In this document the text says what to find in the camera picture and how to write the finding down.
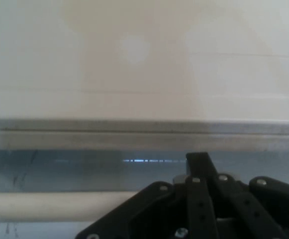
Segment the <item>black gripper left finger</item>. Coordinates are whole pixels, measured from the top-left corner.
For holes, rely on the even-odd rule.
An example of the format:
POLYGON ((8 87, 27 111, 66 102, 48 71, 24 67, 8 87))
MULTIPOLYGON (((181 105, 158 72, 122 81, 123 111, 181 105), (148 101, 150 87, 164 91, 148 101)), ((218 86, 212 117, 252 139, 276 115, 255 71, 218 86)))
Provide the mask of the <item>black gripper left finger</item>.
POLYGON ((186 155, 187 176, 158 181, 102 216, 78 239, 217 239, 208 181, 217 171, 206 152, 186 155))

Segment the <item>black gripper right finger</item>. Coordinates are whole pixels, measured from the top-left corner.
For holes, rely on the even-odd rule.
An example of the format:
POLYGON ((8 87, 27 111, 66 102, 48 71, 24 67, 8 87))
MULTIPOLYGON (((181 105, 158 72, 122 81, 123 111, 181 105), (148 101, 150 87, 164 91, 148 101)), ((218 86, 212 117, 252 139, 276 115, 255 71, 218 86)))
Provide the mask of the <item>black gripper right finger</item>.
POLYGON ((244 184, 209 159, 208 238, 289 239, 289 184, 269 177, 244 184))

